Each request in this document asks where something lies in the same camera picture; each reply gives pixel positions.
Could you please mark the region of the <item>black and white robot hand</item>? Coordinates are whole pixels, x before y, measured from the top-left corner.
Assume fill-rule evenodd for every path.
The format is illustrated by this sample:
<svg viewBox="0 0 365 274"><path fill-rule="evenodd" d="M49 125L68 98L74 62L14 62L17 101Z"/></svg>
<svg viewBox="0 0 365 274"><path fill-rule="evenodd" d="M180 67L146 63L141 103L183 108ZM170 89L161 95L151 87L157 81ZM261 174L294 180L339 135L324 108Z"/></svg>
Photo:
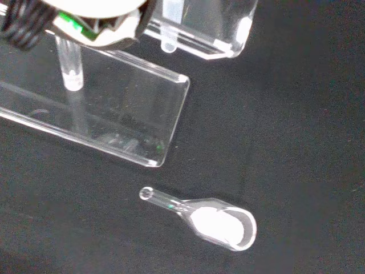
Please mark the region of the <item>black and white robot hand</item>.
<svg viewBox="0 0 365 274"><path fill-rule="evenodd" d="M147 28L156 1L1 1L1 39L22 51L46 32L100 50L121 50Z"/></svg>

